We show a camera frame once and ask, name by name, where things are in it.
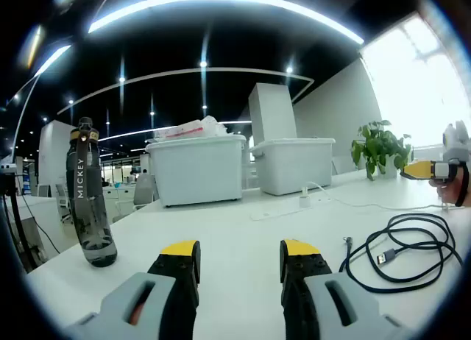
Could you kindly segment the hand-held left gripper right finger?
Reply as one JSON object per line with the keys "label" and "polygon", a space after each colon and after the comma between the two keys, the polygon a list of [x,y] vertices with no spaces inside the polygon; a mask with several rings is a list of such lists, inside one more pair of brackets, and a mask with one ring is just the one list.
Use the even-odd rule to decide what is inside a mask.
{"label": "hand-held left gripper right finger", "polygon": [[381,314],[378,301],[321,252],[294,239],[280,242],[281,305],[287,339],[408,339],[409,329]]}

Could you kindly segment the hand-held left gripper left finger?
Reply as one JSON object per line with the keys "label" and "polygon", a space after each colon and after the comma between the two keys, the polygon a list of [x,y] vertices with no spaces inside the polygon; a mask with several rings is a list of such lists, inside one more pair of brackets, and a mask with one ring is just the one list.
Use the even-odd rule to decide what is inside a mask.
{"label": "hand-held left gripper left finger", "polygon": [[201,249],[181,241],[160,252],[147,272],[125,280],[65,329],[69,339],[192,339],[199,305]]}

